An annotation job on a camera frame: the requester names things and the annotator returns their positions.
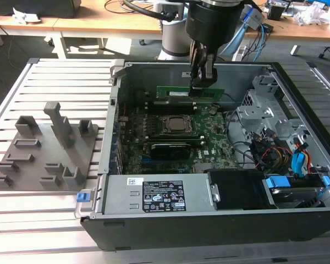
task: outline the blue cable on desk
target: blue cable on desk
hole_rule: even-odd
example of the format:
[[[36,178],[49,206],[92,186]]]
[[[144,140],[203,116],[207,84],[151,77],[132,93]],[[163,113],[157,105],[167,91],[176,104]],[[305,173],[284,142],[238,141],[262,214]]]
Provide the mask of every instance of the blue cable on desk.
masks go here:
[[[253,60],[254,62],[258,59],[258,57],[260,55],[260,52],[262,51],[262,46],[263,46],[263,41],[264,41],[264,27],[263,27],[263,25],[260,25],[260,27],[262,27],[262,39],[260,40],[257,54],[256,54],[256,56],[255,56],[255,58]]]

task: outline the power supply label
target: power supply label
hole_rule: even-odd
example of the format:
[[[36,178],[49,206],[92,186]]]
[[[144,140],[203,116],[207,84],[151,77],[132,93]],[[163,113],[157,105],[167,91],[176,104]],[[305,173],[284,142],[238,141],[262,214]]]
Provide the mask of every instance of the power supply label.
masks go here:
[[[186,211],[183,182],[181,180],[144,181],[143,211],[146,213]]]

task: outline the blue tab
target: blue tab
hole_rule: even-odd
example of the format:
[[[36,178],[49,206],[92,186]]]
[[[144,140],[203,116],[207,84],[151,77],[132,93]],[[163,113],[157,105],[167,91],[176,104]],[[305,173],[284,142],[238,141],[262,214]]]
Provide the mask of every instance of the blue tab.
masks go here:
[[[90,194],[87,192],[79,192],[77,194],[77,202],[89,202]]]
[[[329,186],[330,185],[330,178],[329,176],[323,176],[322,178],[323,183],[325,184],[325,186]]]
[[[270,176],[268,179],[266,179],[266,183],[269,189],[291,187],[290,182],[286,176]]]
[[[294,153],[292,156],[291,169],[294,173],[298,174],[300,178],[303,178],[302,167],[304,164],[305,156],[303,153]]]

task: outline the green ram module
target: green ram module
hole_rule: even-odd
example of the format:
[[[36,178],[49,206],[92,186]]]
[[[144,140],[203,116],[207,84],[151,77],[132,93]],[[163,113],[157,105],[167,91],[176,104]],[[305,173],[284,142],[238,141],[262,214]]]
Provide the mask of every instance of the green ram module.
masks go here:
[[[181,98],[200,98],[211,101],[220,101],[225,90],[203,88],[197,97],[189,97],[189,87],[179,86],[157,86],[157,98],[181,97]]]

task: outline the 3d-printed holder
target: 3d-printed holder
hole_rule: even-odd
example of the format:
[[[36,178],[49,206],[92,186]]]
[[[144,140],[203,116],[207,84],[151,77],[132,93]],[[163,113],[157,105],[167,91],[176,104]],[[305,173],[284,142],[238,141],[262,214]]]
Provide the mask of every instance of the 3d-printed holder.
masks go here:
[[[70,125],[58,102],[44,112],[53,125],[32,116],[16,122],[18,133],[0,162],[0,190],[72,190],[84,187],[98,126],[90,120]]]

